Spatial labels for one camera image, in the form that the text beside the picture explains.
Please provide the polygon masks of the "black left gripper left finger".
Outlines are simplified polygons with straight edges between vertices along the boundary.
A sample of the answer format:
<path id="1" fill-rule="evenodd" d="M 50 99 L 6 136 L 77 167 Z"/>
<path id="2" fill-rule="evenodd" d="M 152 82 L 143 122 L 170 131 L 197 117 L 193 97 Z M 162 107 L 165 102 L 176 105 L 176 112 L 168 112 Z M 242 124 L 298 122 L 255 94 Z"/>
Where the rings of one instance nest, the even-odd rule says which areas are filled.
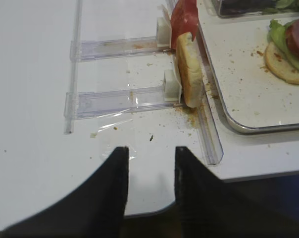
<path id="1" fill-rule="evenodd" d="M 127 203 L 129 149 L 117 147 L 78 188 L 6 228 L 2 238 L 118 238 Z"/>

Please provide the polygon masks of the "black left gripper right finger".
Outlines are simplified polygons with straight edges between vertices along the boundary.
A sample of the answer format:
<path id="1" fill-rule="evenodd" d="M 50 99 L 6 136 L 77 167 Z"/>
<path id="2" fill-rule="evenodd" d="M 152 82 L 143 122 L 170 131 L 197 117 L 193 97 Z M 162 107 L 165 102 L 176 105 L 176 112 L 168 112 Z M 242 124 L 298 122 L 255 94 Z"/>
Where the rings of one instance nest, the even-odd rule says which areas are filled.
<path id="1" fill-rule="evenodd" d="M 176 147 L 174 174 L 182 237 L 299 238 L 299 222 L 236 192 L 188 147 Z"/>

